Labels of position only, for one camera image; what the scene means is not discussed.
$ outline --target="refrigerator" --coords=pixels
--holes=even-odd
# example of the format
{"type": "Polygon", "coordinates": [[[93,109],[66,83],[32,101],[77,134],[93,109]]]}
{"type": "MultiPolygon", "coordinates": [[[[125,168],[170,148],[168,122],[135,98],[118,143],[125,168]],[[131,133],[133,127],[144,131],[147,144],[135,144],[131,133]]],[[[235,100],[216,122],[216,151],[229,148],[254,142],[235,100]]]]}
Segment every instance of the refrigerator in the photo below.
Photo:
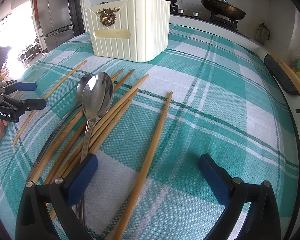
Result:
{"type": "Polygon", "coordinates": [[[84,33],[80,0],[33,0],[37,25],[48,52],[84,33]]]}

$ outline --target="frying pan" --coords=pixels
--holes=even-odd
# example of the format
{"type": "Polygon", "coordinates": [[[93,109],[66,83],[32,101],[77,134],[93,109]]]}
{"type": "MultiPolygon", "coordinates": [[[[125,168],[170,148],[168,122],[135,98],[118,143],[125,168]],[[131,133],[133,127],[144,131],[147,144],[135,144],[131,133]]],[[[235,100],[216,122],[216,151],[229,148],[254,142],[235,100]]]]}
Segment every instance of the frying pan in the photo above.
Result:
{"type": "Polygon", "coordinates": [[[246,13],[229,4],[226,0],[201,0],[202,5],[209,11],[224,15],[230,20],[242,20],[246,13]]]}

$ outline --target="spoon bowl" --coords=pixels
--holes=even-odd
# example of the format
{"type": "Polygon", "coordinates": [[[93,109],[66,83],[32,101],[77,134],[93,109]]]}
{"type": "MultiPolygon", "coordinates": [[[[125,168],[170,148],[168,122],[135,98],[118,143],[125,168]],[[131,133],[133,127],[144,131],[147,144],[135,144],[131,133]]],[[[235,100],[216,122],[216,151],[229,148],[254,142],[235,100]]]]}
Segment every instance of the spoon bowl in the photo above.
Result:
{"type": "Polygon", "coordinates": [[[82,104],[83,90],[91,78],[92,78],[92,75],[88,73],[88,74],[83,75],[82,78],[80,79],[80,81],[77,85],[77,91],[75,93],[75,99],[77,100],[77,104],[78,103],[80,105],[82,104]]]}
{"type": "Polygon", "coordinates": [[[111,77],[98,72],[86,84],[82,93],[82,109],[88,123],[96,124],[110,109],[114,97],[111,77]]]}

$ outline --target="tablecloth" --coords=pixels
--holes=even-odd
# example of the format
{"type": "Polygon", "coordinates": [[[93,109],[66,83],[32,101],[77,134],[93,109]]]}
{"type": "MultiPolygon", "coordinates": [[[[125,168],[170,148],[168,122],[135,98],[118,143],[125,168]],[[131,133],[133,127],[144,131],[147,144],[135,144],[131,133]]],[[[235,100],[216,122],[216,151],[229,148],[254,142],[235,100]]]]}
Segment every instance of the tablecloth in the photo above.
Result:
{"type": "MultiPolygon", "coordinates": [[[[115,83],[136,70],[116,91],[114,103],[144,74],[150,76],[96,153],[99,167],[85,193],[91,236],[111,239],[169,91],[173,97],[167,120],[123,239],[204,238],[224,209],[198,169],[204,153],[232,177],[246,183],[271,182],[284,235],[297,191],[296,138],[283,95],[257,56],[219,36],[170,24],[168,48],[149,62],[135,63],[95,56],[87,32],[32,65],[21,80],[36,82],[37,89],[13,96],[42,98],[85,59],[88,62],[35,114],[15,147],[11,143],[29,112],[19,123],[9,124],[0,143],[0,217],[13,239],[26,177],[56,124],[75,104],[77,82],[85,73],[113,75],[121,68],[115,83]]],[[[69,133],[39,184],[82,122],[83,118],[69,133]]],[[[230,239],[238,234],[248,208],[246,204],[230,239]]],[[[60,237],[67,239],[58,220],[54,223],[60,237]]]]}

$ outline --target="white storage box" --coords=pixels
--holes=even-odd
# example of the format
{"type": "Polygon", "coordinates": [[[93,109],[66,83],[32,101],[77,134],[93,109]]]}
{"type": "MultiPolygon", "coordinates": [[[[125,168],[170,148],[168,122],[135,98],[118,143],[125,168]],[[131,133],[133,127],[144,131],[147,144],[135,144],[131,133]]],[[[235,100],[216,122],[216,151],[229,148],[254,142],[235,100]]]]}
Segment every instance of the white storage box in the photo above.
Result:
{"type": "Polygon", "coordinates": [[[97,56],[146,62],[168,46],[169,1],[122,0],[94,5],[86,12],[97,56]]]}

